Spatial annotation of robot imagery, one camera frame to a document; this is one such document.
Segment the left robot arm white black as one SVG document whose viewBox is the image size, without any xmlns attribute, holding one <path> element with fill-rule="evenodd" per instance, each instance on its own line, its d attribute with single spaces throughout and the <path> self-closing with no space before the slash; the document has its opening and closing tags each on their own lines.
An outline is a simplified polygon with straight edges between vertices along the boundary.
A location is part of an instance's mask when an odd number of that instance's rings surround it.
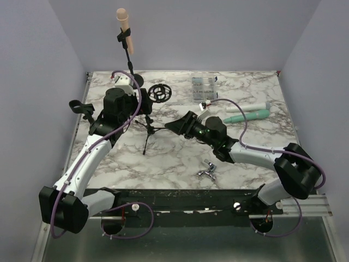
<svg viewBox="0 0 349 262">
<path fill-rule="evenodd" d="M 114 216 L 121 209 L 117 199 L 119 192 L 106 187 L 85 196 L 88 182 L 103 158 L 111 151 L 123 134 L 123 129 L 135 116 L 150 114 L 152 101 L 145 88 L 128 95 L 121 88 L 110 88 L 104 96 L 104 106 L 98 118 L 92 117 L 92 104 L 72 100 L 69 106 L 76 114 L 82 114 L 91 124 L 83 149 L 70 168 L 52 187 L 43 187 L 39 193 L 39 203 L 43 222 L 51 228 L 51 236 L 59 238 L 54 228 L 63 232 L 79 233 L 87 219 L 105 211 Z"/>
</svg>

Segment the black tall round-base stand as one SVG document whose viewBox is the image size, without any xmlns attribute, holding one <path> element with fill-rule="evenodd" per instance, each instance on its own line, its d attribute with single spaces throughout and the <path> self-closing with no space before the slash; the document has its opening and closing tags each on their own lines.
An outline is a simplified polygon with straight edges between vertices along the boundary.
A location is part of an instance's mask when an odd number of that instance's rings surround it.
<svg viewBox="0 0 349 262">
<path fill-rule="evenodd" d="M 128 39 L 130 40 L 130 35 L 131 35 L 130 28 L 125 29 L 125 30 L 123 30 L 121 28 L 121 32 L 117 36 L 117 40 L 118 40 L 118 42 L 122 43 L 122 47 L 125 50 L 125 53 L 126 53 L 126 56 L 127 56 L 127 60 L 128 60 L 128 69 L 129 69 L 131 75 L 134 77 L 134 79 L 136 80 L 138 85 L 140 87 L 142 87 L 143 84 L 144 84 L 144 79 L 143 79 L 143 77 L 141 75 L 134 73 L 134 67 L 133 67 L 133 64 L 132 64 L 132 62 L 130 60 L 130 53 L 128 51 L 128 47 L 130 47 L 130 44 L 128 44 L 128 42 L 127 42 Z"/>
</svg>

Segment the clear plastic screw box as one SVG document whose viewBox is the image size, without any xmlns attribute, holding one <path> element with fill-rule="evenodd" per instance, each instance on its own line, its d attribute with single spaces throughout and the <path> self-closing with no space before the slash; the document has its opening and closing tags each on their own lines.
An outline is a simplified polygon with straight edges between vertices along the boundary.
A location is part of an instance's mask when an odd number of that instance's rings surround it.
<svg viewBox="0 0 349 262">
<path fill-rule="evenodd" d="M 200 103 L 217 99 L 217 79 L 213 73 L 192 73 L 190 75 L 192 101 L 194 103 Z"/>
</svg>

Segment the green microphone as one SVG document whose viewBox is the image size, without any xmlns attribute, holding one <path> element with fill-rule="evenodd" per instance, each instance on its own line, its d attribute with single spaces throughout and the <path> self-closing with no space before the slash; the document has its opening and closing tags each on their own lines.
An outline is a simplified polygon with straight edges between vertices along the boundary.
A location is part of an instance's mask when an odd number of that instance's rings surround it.
<svg viewBox="0 0 349 262">
<path fill-rule="evenodd" d="M 267 109 L 245 113 L 244 115 L 235 115 L 223 120 L 224 123 L 239 123 L 244 121 L 259 120 L 269 117 L 270 111 Z"/>
</svg>

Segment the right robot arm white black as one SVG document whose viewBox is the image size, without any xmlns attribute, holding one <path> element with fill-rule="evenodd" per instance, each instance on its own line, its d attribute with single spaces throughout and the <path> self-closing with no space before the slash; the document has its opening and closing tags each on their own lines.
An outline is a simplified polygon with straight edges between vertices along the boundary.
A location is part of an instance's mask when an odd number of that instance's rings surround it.
<svg viewBox="0 0 349 262">
<path fill-rule="evenodd" d="M 261 185 L 249 200 L 252 210 L 258 214 L 285 198 L 307 199 L 321 176 L 319 168 L 298 144 L 290 143 L 275 150 L 243 146 L 228 136 L 227 126 L 216 116 L 202 124 L 194 112 L 188 111 L 182 118 L 166 123 L 165 128 L 186 139 L 202 141 L 222 162 L 251 164 L 275 171 L 278 178 Z"/>
</svg>

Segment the chrome faucet tap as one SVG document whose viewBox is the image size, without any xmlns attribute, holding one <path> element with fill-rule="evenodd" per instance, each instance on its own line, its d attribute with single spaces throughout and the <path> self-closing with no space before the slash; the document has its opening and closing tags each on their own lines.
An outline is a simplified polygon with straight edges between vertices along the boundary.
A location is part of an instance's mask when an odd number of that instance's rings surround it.
<svg viewBox="0 0 349 262">
<path fill-rule="evenodd" d="M 205 159 L 203 161 L 207 166 L 208 168 L 207 169 L 204 169 L 204 170 L 200 170 L 197 174 L 199 176 L 202 176 L 202 175 L 207 175 L 208 177 L 210 177 L 210 179 L 212 181 L 215 181 L 216 180 L 216 177 L 214 175 L 214 172 L 216 171 L 216 165 L 213 164 L 211 161 L 209 161 L 208 159 Z"/>
</svg>

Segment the peach microphone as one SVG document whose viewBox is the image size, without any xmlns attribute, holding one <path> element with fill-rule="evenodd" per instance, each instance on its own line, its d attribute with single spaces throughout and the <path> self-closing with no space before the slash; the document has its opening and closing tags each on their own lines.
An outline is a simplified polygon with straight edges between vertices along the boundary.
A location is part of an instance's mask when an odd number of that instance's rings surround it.
<svg viewBox="0 0 349 262">
<path fill-rule="evenodd" d="M 127 30 L 130 31 L 128 12 L 124 8 L 119 8 L 116 11 L 116 15 L 117 15 L 117 20 L 120 22 L 122 32 L 125 33 Z M 131 55 L 133 55 L 134 46 L 133 46 L 131 35 L 127 36 L 125 39 L 128 45 L 128 51 Z"/>
</svg>

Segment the white microphone grey mesh head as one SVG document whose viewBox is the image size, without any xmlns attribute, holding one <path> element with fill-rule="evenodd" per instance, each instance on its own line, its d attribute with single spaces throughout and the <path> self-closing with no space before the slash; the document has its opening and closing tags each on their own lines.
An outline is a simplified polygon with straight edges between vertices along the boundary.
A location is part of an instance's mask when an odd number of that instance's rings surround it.
<svg viewBox="0 0 349 262">
<path fill-rule="evenodd" d="M 245 112 L 259 111 L 259 110 L 270 110 L 271 104 L 269 102 L 258 103 L 258 104 L 247 104 L 240 105 L 240 108 Z M 226 108 L 226 112 L 240 112 L 240 110 L 234 105 Z"/>
</svg>

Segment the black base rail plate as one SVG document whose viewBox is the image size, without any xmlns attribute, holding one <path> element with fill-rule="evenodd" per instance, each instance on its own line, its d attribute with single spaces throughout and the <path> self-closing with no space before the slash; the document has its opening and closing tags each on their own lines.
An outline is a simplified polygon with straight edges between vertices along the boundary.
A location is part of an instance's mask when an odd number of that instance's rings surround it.
<svg viewBox="0 0 349 262">
<path fill-rule="evenodd" d="M 250 219 L 281 215 L 275 205 L 254 208 L 253 189 L 118 189 L 115 206 L 137 202 L 139 210 L 124 207 L 93 216 L 109 227 L 247 227 Z"/>
</svg>

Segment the aluminium frame rail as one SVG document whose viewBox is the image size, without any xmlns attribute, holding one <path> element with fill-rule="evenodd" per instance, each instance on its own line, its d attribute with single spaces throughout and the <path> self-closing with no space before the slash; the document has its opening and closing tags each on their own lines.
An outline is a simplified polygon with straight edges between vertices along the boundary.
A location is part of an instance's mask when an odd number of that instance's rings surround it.
<svg viewBox="0 0 349 262">
<path fill-rule="evenodd" d="M 331 217 L 333 215 L 327 196 L 325 194 L 310 195 L 305 200 L 283 199 L 283 215 L 290 217 L 299 216 L 299 206 L 303 217 Z"/>
</svg>

